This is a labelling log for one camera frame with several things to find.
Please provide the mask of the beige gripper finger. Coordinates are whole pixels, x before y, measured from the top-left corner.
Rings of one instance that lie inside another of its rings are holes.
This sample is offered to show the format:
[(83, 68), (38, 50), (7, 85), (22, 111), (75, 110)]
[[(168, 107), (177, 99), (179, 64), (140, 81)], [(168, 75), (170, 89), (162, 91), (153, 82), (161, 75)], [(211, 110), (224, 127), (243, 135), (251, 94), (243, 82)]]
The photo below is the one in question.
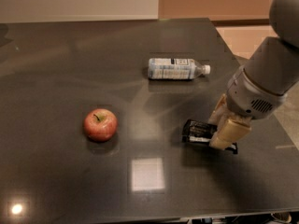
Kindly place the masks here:
[(251, 117), (230, 116), (210, 118), (209, 124), (217, 126), (217, 131), (212, 135), (209, 145), (216, 149), (225, 150), (232, 143), (251, 132)]
[(227, 96), (224, 93), (212, 111), (208, 123), (212, 125), (223, 125), (229, 118), (229, 115), (230, 110), (227, 107)]

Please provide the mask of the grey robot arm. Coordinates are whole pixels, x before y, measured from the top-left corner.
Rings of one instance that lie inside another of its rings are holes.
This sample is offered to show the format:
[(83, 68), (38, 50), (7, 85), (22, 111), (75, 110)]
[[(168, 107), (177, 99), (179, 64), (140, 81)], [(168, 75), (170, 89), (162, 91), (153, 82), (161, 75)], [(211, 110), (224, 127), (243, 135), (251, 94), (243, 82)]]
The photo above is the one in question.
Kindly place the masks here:
[(217, 127), (213, 148), (226, 149), (247, 135), (250, 122), (272, 115), (299, 80), (299, 0), (273, 0), (269, 23), (277, 35), (238, 68), (208, 120)]

